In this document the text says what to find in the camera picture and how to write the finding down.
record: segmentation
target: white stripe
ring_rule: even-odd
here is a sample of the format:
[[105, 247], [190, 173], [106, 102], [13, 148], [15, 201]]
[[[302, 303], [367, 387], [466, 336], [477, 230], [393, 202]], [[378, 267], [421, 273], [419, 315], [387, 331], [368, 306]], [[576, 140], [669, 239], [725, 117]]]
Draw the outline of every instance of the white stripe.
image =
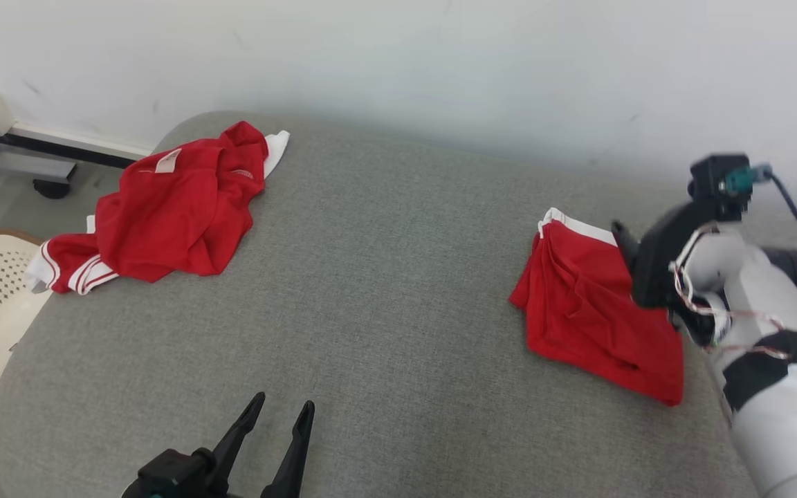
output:
[[66, 286], [76, 291], [76, 293], [78, 293], [79, 275], [82, 274], [82, 271], [84, 271], [85, 268], [88, 268], [90, 265], [94, 264], [94, 262], [98, 261], [99, 259], [100, 255], [94, 255], [91, 256], [91, 258], [88, 258], [88, 261], [84, 262], [84, 264], [82, 264], [79, 268], [77, 268], [76, 271], [73, 271], [73, 274], [70, 275], [69, 282], [66, 284]]
[[576, 231], [580, 235], [585, 235], [590, 239], [601, 240], [601, 242], [610, 243], [611, 246], [617, 245], [616, 240], [614, 240], [614, 234], [610, 231], [570, 218], [554, 207], [549, 208], [549, 211], [543, 216], [543, 220], [537, 223], [537, 231], [540, 233], [541, 239], [543, 239], [543, 226], [553, 223], [553, 221], [561, 223], [570, 230]]
[[[95, 282], [92, 284], [92, 286], [88, 287], [88, 282], [109, 273], [113, 274], [112, 278], [102, 280], [100, 283]], [[76, 291], [81, 296], [85, 296], [85, 294], [87, 294], [91, 289], [99, 286], [99, 284], [113, 280], [115, 277], [119, 277], [119, 275], [107, 264], [101, 261], [100, 256], [98, 256], [98, 260], [95, 261], [94, 264], [91, 264], [91, 267], [89, 267], [88, 271], [85, 272], [85, 276], [82, 278], [82, 281], [79, 282], [79, 288]]]
[[54, 268], [54, 278], [47, 283], [48, 289], [51, 289], [51, 286], [54, 286], [54, 283], [60, 278], [60, 265], [57, 265], [57, 262], [54, 261], [54, 258], [52, 258], [51, 254], [48, 252], [48, 242], [51, 242], [51, 240], [46, 240], [39, 249], [45, 261], [51, 264], [51, 268]]
[[113, 280], [114, 278], [117, 277], [119, 277], [119, 274], [113, 271], [113, 273], [111, 273], [110, 275], [105, 275], [105, 277], [101, 277], [100, 280], [87, 284], [85, 288], [82, 289], [82, 291], [80, 291], [79, 295], [85, 296], [85, 294], [91, 291], [91, 289], [100, 286], [101, 284], [106, 284], [108, 281]]

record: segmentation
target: gray sofa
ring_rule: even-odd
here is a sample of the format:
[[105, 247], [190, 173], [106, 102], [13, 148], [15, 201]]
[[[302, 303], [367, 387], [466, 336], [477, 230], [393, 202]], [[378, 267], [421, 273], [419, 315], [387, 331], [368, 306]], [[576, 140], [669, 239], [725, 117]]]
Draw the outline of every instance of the gray sofa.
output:
[[[304, 496], [753, 495], [695, 351], [670, 409], [529, 352], [506, 301], [548, 208], [640, 233], [684, 184], [247, 113], [197, 116], [158, 150], [237, 120], [291, 132], [253, 229], [218, 277], [123, 278], [47, 303], [0, 382], [7, 495], [120, 496], [165, 448], [215, 444], [257, 391], [231, 479], [246, 497], [275, 476], [307, 399]], [[758, 202], [747, 230], [797, 245]]]

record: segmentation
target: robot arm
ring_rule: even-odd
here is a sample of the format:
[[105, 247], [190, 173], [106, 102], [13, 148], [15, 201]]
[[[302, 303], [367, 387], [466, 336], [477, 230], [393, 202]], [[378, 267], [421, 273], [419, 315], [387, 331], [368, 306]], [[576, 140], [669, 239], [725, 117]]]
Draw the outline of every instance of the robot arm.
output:
[[725, 224], [746, 211], [746, 179], [769, 170], [752, 170], [746, 156], [712, 156], [690, 169], [693, 200], [640, 243], [612, 226], [632, 297], [670, 310], [702, 348], [759, 495], [797, 497], [797, 251], [747, 245]]

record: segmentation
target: cable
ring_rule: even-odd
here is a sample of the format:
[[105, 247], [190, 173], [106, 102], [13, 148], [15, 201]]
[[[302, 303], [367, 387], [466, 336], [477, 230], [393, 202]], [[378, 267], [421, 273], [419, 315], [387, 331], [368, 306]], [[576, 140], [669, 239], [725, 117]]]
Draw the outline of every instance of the cable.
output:
[[[686, 245], [682, 248], [681, 253], [679, 253], [678, 258], [676, 258], [673, 262], [670, 262], [670, 271], [673, 273], [674, 277], [674, 284], [675, 284], [675, 291], [680, 297], [681, 302], [684, 306], [690, 311], [695, 312], [698, 315], [712, 315], [712, 316], [725, 316], [728, 319], [733, 318], [753, 318], [756, 320], [763, 320], [765, 322], [769, 322], [771, 325], [776, 327], [779, 331], [784, 329], [783, 321], [777, 315], [771, 315], [768, 313], [763, 313], [761, 311], [755, 311], [751, 309], [744, 309], [744, 310], [728, 310], [728, 309], [716, 309], [712, 308], [712, 306], [702, 306], [697, 304], [693, 301], [693, 282], [690, 281], [689, 275], [687, 275], [686, 271], [686, 260], [687, 257], [690, 255], [690, 252], [693, 251], [693, 246], [699, 241], [700, 237], [706, 235], [706, 233], [711, 233], [717, 230], [718, 224], [716, 223], [707, 223], [699, 229], [696, 229], [694, 233], [690, 234], [690, 239], [687, 241]], [[714, 347], [718, 347], [719, 343], [721, 342], [722, 338], [724, 338], [725, 331], [717, 331], [712, 334], [711, 345], [706, 349], [711, 349]]]
[[771, 358], [777, 358], [778, 360], [788, 360], [791, 358], [791, 354], [788, 354], [785, 351], [781, 351], [774, 347], [764, 347], [764, 346], [742, 346], [742, 344], [731, 344], [730, 346], [722, 346], [718, 348], [722, 353], [727, 353], [728, 351], [737, 351], [737, 350], [744, 350], [747, 353], [764, 353], [767, 356], [771, 356]]
[[779, 190], [780, 195], [783, 196], [783, 200], [787, 202], [789, 211], [791, 211], [791, 215], [793, 215], [795, 221], [797, 221], [797, 205], [795, 205], [795, 201], [791, 199], [791, 196], [789, 195], [788, 190], [785, 189], [783, 182], [781, 182], [781, 180], [775, 174], [773, 174], [769, 168], [763, 171], [763, 174], [766, 179], [771, 180], [774, 185], [777, 185], [777, 190]]

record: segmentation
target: white label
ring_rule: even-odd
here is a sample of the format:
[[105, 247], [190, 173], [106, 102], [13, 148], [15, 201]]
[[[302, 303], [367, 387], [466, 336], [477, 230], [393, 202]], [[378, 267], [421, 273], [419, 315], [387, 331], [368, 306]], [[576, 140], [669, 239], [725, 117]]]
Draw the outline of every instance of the white label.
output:
[[174, 149], [158, 160], [156, 173], [174, 173], [174, 167], [177, 166], [177, 154], [180, 154], [180, 149]]

